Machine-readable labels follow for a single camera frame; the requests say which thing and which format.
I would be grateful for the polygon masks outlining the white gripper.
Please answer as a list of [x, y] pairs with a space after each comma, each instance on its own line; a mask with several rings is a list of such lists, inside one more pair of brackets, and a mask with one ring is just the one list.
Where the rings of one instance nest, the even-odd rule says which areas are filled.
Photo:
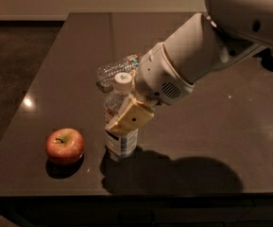
[[[135, 76], [136, 91], [158, 104], [173, 105], [190, 95], [194, 85], [185, 81], [174, 69], [163, 43], [157, 43], [141, 59]], [[118, 115], [105, 127], [106, 131], [124, 136], [138, 130], [154, 117], [154, 110], [137, 98], [125, 99]]]

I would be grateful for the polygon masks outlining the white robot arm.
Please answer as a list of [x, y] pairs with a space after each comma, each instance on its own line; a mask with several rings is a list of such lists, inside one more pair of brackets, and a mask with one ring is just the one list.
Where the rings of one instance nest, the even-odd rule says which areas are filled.
[[125, 103], [106, 130], [126, 135], [154, 116], [156, 105], [173, 105], [192, 93], [203, 76], [256, 54], [273, 70], [273, 0], [205, 0], [197, 13], [142, 57]]

